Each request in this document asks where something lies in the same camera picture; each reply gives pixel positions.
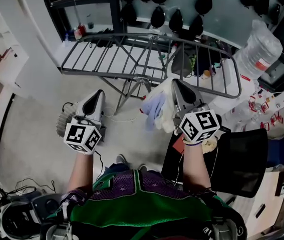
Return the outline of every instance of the metal drying rack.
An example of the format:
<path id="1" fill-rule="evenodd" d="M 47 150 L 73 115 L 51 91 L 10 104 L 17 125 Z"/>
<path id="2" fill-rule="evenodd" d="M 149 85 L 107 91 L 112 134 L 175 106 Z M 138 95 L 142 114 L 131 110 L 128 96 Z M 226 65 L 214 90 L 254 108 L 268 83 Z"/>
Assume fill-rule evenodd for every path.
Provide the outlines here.
<path id="1" fill-rule="evenodd" d="M 70 67 L 70 66 L 65 66 L 66 64 L 69 64 L 69 59 L 71 56 L 74 56 L 73 52 L 77 48 L 77 46 L 82 43 L 82 42 L 87 42 L 84 45 L 84 48 L 81 50 L 79 55 L 76 55 L 75 63 Z M 98 47 L 100 42 L 104 42 L 104 45 L 102 47 Z M 171 49 L 172 49 L 172 44 L 178 43 L 179 46 L 176 49 L 176 51 L 170 56 Z M 87 59 L 84 63 L 83 66 L 79 66 L 78 61 L 81 59 L 83 60 L 82 55 L 86 53 L 87 46 L 92 49 L 90 54 L 87 55 Z M 106 54 L 108 53 L 109 49 L 115 44 L 117 46 L 114 55 L 108 65 L 107 70 L 102 71 L 100 70 L 101 65 L 103 60 L 106 57 Z M 222 96 L 226 97 L 229 99 L 236 99 L 237 97 L 240 96 L 241 94 L 241 83 L 240 83 L 240 76 L 237 70 L 237 65 L 229 53 L 227 53 L 224 50 L 207 46 L 198 42 L 194 41 L 188 41 L 184 39 L 179 39 L 175 37 L 170 37 L 166 35 L 156 35 L 153 33 L 111 33 L 111 34 L 92 34 L 89 36 L 85 36 L 78 40 L 70 52 L 67 54 L 66 58 L 64 59 L 62 65 L 61 65 L 61 73 L 62 74 L 67 74 L 67 75 L 86 75 L 86 76 L 98 76 L 101 80 L 103 80 L 105 83 L 107 83 L 111 88 L 113 88 L 115 91 L 117 91 L 120 94 L 120 98 L 118 100 L 118 104 L 115 110 L 116 114 L 118 110 L 123 106 L 123 104 L 127 101 L 129 97 L 133 98 L 138 98 L 138 99 L 143 99 L 143 96 L 140 96 L 140 88 L 141 85 L 144 85 L 147 89 L 148 92 L 151 92 L 151 88 L 155 87 L 159 84 L 161 84 L 165 79 L 168 77 L 168 66 L 170 62 L 174 59 L 174 57 L 177 55 L 177 53 L 182 49 L 182 62 L 181 62 L 181 70 L 179 74 L 179 78 L 183 80 L 185 77 L 183 77 L 183 68 L 184 68 L 184 51 L 185 51 L 185 45 L 195 47 L 196 49 L 196 75 L 193 75 L 196 77 L 196 85 L 193 84 L 195 88 L 197 88 L 201 92 L 217 95 L 217 96 Z M 140 54 L 137 58 L 134 58 L 132 56 L 132 50 L 133 48 L 139 48 Z M 213 84 L 213 78 L 211 77 L 211 88 L 206 88 L 199 86 L 199 78 L 197 77 L 199 75 L 199 67 L 198 63 L 201 58 L 198 57 L 198 50 L 199 48 L 207 49 L 208 51 L 208 58 L 209 58 L 209 70 L 212 75 L 212 63 L 211 63 L 211 55 L 210 51 L 216 51 L 219 52 L 220 56 L 220 61 L 222 61 L 222 56 L 221 54 L 226 55 L 227 58 L 231 59 L 234 63 L 234 70 L 236 74 L 236 80 L 237 80 L 237 86 L 238 86 L 238 94 L 237 95 L 231 95 L 227 93 L 227 88 L 226 88 L 226 80 L 225 80 L 225 72 L 224 72 L 224 67 L 223 63 L 221 63 L 222 67 L 222 73 L 223 73 L 223 82 L 224 82 L 224 92 L 222 91 L 217 91 L 214 90 L 214 84 Z M 91 65 L 88 63 L 90 59 L 92 58 L 92 55 L 96 49 L 103 49 L 100 57 L 98 58 L 97 63 L 94 65 Z M 111 69 L 112 64 L 118 54 L 119 49 L 122 49 L 124 53 L 127 55 L 124 66 L 122 70 L 119 70 L 116 68 Z M 141 63 L 141 58 L 147 51 L 147 56 L 145 63 Z M 158 53 L 158 59 L 160 60 L 161 67 L 157 66 L 150 66 L 150 55 L 152 51 L 155 51 Z M 163 59 L 163 52 L 167 53 L 168 55 L 166 56 L 165 59 Z M 134 66 L 132 68 L 128 68 L 127 64 L 128 61 L 132 60 L 134 62 Z M 138 73 L 136 72 L 136 69 L 138 68 L 143 68 L 143 71 Z M 112 83 L 110 83 L 107 79 L 124 79 L 124 84 L 122 90 L 118 89 L 116 86 L 114 86 Z M 133 95 L 133 93 L 138 89 L 137 95 Z"/>

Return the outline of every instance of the person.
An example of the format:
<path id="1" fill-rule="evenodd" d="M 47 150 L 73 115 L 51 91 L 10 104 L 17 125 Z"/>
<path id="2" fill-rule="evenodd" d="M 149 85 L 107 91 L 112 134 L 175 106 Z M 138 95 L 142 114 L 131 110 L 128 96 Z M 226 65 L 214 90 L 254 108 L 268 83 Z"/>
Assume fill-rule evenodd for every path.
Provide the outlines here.
<path id="1" fill-rule="evenodd" d="M 183 189 L 145 165 L 130 169 L 123 155 L 93 184 L 93 155 L 77 154 L 68 192 L 41 239 L 61 224 L 69 240 L 246 239 L 242 217 L 210 188 L 202 146 L 184 143 Z"/>

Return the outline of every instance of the white floor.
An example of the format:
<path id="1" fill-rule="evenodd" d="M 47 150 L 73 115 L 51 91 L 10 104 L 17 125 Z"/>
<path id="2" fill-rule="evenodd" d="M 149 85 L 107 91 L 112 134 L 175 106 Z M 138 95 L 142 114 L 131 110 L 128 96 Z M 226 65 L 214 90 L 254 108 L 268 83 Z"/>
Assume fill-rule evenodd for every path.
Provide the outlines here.
<path id="1" fill-rule="evenodd" d="M 123 81 L 112 83 L 121 88 Z M 106 94 L 106 104 L 116 107 L 119 94 L 95 76 L 63 76 L 61 96 L 65 102 L 77 102 L 97 89 Z M 139 112 L 141 101 L 130 98 L 118 115 L 105 118 L 106 139 L 97 147 L 105 166 L 110 166 L 118 154 L 123 154 L 132 167 L 145 163 L 160 171 L 171 135 L 164 131 L 145 130 L 146 116 Z M 18 181 L 33 178 L 41 185 L 55 181 L 57 192 L 64 192 L 72 171 L 76 153 L 56 134 L 59 113 L 34 99 L 19 96 L 11 106 L 0 146 L 0 180 L 6 191 L 15 189 Z M 111 115 L 111 109 L 105 109 Z M 94 155 L 94 178 L 101 171 L 98 155 Z"/>

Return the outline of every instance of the drying rack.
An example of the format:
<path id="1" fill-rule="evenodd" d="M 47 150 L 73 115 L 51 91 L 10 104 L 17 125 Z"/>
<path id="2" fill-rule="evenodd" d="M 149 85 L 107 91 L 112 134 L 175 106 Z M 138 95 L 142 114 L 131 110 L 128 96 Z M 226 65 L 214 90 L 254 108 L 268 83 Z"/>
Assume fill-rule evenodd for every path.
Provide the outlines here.
<path id="1" fill-rule="evenodd" d="M 176 51 L 170 55 L 172 45 L 179 44 Z M 67 75 L 86 75 L 86 76 L 98 76 L 111 88 L 120 94 L 117 107 L 115 109 L 116 114 L 118 110 L 123 106 L 129 97 L 144 99 L 143 95 L 140 95 L 141 85 L 146 87 L 148 92 L 151 92 L 151 88 L 161 84 L 169 76 L 172 76 L 169 72 L 170 62 L 174 59 L 177 53 L 182 50 L 181 70 L 179 78 L 186 80 L 189 77 L 183 77 L 184 68 L 184 51 L 185 45 L 193 47 L 196 50 L 196 71 L 191 74 L 193 77 L 192 85 L 201 92 L 209 93 L 212 95 L 222 96 L 229 99 L 236 99 L 241 94 L 240 76 L 237 70 L 237 65 L 231 54 L 224 50 L 207 46 L 198 42 L 188 41 L 166 35 L 156 35 L 153 33 L 112 33 L 112 34 L 93 34 L 85 36 L 78 40 L 70 52 L 65 57 L 61 65 L 61 73 Z M 199 61 L 198 57 L 199 49 L 207 49 L 210 67 L 210 73 L 212 75 L 212 63 L 210 51 L 219 52 L 220 61 L 222 61 L 221 54 L 224 57 L 229 58 L 234 63 L 234 70 L 236 74 L 236 81 L 238 86 L 238 94 L 231 95 L 227 93 L 227 86 L 225 80 L 225 72 L 223 63 L 221 63 L 224 91 L 218 91 L 214 89 L 213 78 L 210 77 L 210 88 L 200 86 L 199 75 Z M 154 56 L 156 56 L 160 66 L 151 65 L 154 62 Z M 124 79 L 122 90 L 114 86 L 108 79 Z"/>

